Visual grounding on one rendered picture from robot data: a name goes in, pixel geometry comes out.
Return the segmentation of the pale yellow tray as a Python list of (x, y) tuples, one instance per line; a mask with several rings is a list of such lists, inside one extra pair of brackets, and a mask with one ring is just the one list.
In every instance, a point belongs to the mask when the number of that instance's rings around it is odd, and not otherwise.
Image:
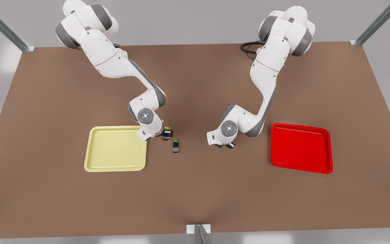
[(84, 169), (87, 172), (122, 172), (144, 169), (147, 142), (140, 126), (97, 126), (89, 133)]

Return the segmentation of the red tray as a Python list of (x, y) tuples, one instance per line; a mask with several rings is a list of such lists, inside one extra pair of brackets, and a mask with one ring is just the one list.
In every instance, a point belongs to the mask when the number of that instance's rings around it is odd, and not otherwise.
[(323, 128), (275, 122), (271, 126), (270, 160), (280, 168), (330, 174), (330, 133)]

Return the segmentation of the silver frame post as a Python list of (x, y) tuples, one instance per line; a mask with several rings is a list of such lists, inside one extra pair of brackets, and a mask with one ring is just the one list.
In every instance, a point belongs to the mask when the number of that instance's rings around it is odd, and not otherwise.
[(379, 14), (379, 16), (366, 28), (356, 39), (350, 40), (351, 46), (362, 46), (388, 19), (390, 18), (390, 4)]
[(193, 234), (193, 244), (213, 244), (209, 233), (210, 224), (189, 224), (186, 225), (186, 233)]
[(9, 26), (0, 19), (0, 32), (22, 52), (33, 52), (35, 48), (28, 46)]

